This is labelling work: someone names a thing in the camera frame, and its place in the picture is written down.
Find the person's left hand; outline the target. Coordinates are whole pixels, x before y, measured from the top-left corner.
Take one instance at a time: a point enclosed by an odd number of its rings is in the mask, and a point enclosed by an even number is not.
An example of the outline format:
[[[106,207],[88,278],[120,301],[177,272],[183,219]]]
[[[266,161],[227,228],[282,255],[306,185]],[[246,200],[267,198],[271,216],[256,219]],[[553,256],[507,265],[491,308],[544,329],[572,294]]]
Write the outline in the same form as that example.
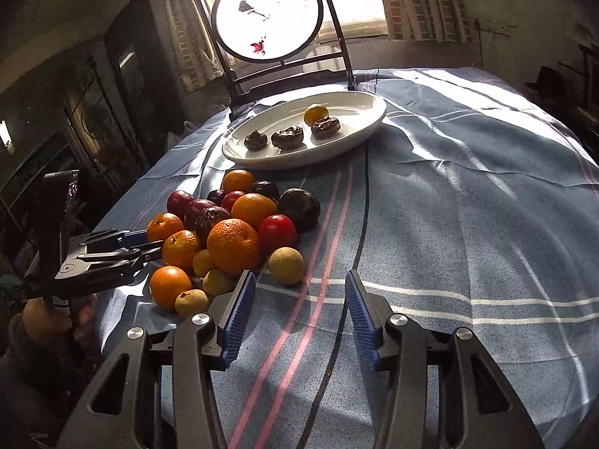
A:
[[[22,320],[27,335],[40,346],[50,346],[55,339],[72,332],[77,343],[87,348],[93,338],[94,303],[97,295],[91,294],[78,310],[75,319],[47,306],[42,298],[27,301],[22,312]]]

